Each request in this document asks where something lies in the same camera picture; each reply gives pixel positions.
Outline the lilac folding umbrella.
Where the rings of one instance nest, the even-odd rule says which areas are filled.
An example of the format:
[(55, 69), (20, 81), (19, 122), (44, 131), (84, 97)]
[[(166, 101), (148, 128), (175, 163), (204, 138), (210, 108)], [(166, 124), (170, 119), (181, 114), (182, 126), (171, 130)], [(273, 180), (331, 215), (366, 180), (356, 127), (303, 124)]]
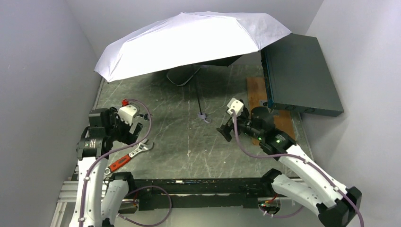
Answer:
[(109, 44), (94, 71), (107, 82), (261, 51), (291, 31), (267, 13), (182, 12)]

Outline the black grey zippered case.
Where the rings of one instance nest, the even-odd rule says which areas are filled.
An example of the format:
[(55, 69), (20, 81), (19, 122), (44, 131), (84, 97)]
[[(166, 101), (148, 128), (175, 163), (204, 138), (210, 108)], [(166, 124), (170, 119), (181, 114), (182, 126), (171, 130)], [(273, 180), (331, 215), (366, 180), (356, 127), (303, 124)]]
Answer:
[(179, 66), (169, 69), (166, 77), (170, 82), (181, 87), (186, 85), (200, 69), (200, 65)]

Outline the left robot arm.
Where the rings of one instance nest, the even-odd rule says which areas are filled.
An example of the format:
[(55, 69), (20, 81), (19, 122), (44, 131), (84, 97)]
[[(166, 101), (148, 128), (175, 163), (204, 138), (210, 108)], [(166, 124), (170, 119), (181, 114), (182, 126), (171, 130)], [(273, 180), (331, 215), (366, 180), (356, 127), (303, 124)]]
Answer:
[(113, 142), (127, 145), (136, 142), (143, 125), (137, 123), (130, 132), (139, 108), (133, 104), (124, 107), (99, 108), (90, 111), (89, 125), (83, 130), (76, 145), (78, 154), (78, 190), (71, 227), (112, 227), (122, 203), (130, 190), (135, 190), (129, 172), (114, 173), (102, 196), (103, 179), (108, 163), (108, 152)]

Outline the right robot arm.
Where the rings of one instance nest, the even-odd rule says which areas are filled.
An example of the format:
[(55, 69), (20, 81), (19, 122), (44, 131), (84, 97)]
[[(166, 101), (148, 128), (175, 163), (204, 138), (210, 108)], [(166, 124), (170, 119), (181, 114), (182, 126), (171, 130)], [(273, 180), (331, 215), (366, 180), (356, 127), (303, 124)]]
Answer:
[(298, 183), (273, 168), (261, 178), (266, 188), (309, 209), (325, 227), (346, 227), (354, 217), (358, 217), (360, 226), (365, 225), (360, 211), (362, 192), (340, 183), (319, 167), (291, 136), (275, 126), (266, 108), (259, 106), (249, 112), (236, 100), (227, 106), (227, 114), (230, 119), (217, 129), (227, 141), (232, 140), (233, 131), (247, 156), (273, 158), (304, 181)]

